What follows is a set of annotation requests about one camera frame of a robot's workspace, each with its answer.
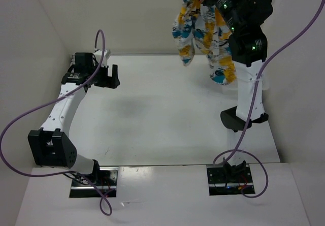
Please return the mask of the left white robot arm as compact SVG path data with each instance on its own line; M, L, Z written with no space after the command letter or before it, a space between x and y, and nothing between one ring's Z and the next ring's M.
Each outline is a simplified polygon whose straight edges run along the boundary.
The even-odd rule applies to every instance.
M93 79L89 77L89 73L78 73L70 67L62 78L60 101L41 127L29 132L27 139L36 165L75 171L83 174L88 184L96 185L102 177L99 162L79 155L69 132L78 106L92 85L111 89L120 85L118 66L112 66L111 76L107 68L100 68Z

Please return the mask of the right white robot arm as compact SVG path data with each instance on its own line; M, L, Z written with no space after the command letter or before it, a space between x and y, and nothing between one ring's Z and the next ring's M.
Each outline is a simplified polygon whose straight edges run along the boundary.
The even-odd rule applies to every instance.
M268 40L261 25L273 13L272 0L200 0L204 6L215 6L231 31L227 42L237 74L238 102L220 114L222 124L241 132L236 146L222 161L224 179L234 182L241 171L228 161L239 150L246 130L253 123L268 121L262 101L262 72L267 58Z

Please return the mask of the white teal yellow patterned shorts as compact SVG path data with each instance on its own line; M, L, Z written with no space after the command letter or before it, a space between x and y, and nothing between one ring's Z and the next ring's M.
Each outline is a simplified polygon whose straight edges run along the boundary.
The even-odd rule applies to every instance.
M172 35L184 66L188 66L198 48L212 69L210 78L229 85L236 80L236 70L228 44L231 31L216 6L205 6L200 0L181 0Z

